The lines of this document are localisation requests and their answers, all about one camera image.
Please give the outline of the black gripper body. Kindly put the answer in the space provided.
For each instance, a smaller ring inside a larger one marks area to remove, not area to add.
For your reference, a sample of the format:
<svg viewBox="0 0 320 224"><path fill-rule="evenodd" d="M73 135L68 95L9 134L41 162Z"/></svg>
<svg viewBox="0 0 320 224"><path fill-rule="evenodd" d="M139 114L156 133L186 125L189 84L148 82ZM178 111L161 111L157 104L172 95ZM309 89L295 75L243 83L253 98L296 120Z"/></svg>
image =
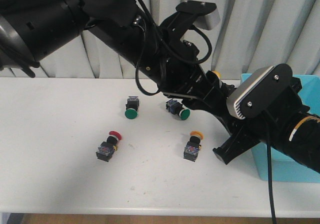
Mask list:
<svg viewBox="0 0 320 224"><path fill-rule="evenodd" d="M149 77L167 97L178 98L192 110L202 110L217 119L231 119L227 98L235 88L222 82L221 88L214 85L200 64L212 52L212 45L201 28L193 22L196 16L176 12L161 25L149 25ZM208 45L208 52L198 59L198 48L181 38L187 31L196 31Z"/></svg>
<svg viewBox="0 0 320 224"><path fill-rule="evenodd" d="M257 117L236 124L230 138L213 149L217 158L228 164L264 142L302 165L310 164L310 108L298 95L301 89L300 79L292 77L289 86Z"/></svg>

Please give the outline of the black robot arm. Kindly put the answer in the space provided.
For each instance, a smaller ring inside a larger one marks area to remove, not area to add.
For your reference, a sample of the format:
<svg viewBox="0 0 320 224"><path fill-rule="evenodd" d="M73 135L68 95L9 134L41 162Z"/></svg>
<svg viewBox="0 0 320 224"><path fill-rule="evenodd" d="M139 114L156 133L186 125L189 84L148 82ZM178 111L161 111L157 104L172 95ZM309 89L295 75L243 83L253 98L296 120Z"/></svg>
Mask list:
<svg viewBox="0 0 320 224"><path fill-rule="evenodd" d="M202 34L200 20L217 12L214 3L187 0L156 24L142 0L0 0L0 67L34 78L42 59L87 30L165 96L231 120L234 86L204 72L198 48L182 40L189 30Z"/></svg>
<svg viewBox="0 0 320 224"><path fill-rule="evenodd" d="M292 77L287 87L265 110L246 118L222 146L214 148L217 158L228 164L260 142L315 172L320 171L320 117L310 114L298 93L300 79Z"/></svg>

